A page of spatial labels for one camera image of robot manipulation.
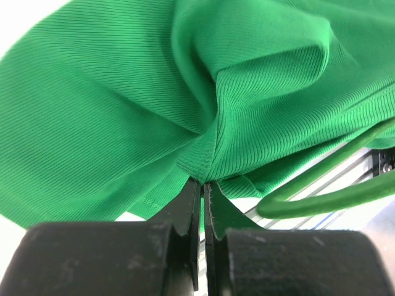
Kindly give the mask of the green tank top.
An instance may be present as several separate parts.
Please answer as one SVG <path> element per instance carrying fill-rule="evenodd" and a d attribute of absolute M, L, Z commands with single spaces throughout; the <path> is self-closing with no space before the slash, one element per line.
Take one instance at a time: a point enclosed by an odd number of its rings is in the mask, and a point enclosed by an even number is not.
<path fill-rule="evenodd" d="M 394 146 L 393 1 L 70 1 L 1 59 L 1 214 L 263 198 L 361 134 Z"/>

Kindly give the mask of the green hanger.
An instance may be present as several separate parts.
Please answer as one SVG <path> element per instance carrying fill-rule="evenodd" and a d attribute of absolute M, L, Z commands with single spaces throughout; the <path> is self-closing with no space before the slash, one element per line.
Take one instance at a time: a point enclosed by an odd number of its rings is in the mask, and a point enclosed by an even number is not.
<path fill-rule="evenodd" d="M 289 197 L 311 185 L 324 173 L 343 163 L 349 156 L 393 126 L 394 119 L 391 118 L 366 130 L 329 157 L 265 196 L 256 206 L 257 214 L 263 218 L 274 220 L 300 218 L 335 212 L 393 195 L 394 171 L 392 170 L 364 183 L 329 194 L 294 201 L 288 200 Z"/>

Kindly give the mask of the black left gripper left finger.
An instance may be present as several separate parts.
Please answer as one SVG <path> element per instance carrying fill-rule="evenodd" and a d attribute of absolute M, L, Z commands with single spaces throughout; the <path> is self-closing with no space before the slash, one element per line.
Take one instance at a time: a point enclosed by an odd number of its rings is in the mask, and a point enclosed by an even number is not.
<path fill-rule="evenodd" d="M 189 179 L 180 193 L 148 221 L 164 230 L 162 292 L 195 292 L 198 284 L 201 185 Z"/>

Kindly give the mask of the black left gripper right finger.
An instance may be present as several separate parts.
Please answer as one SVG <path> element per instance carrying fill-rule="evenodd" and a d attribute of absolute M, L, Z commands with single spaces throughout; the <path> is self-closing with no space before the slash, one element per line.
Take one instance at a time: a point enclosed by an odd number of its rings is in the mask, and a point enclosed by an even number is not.
<path fill-rule="evenodd" d="M 233 254 L 227 232 L 263 230 L 222 193 L 216 182 L 203 186 L 206 275 L 209 295 L 234 295 Z"/>

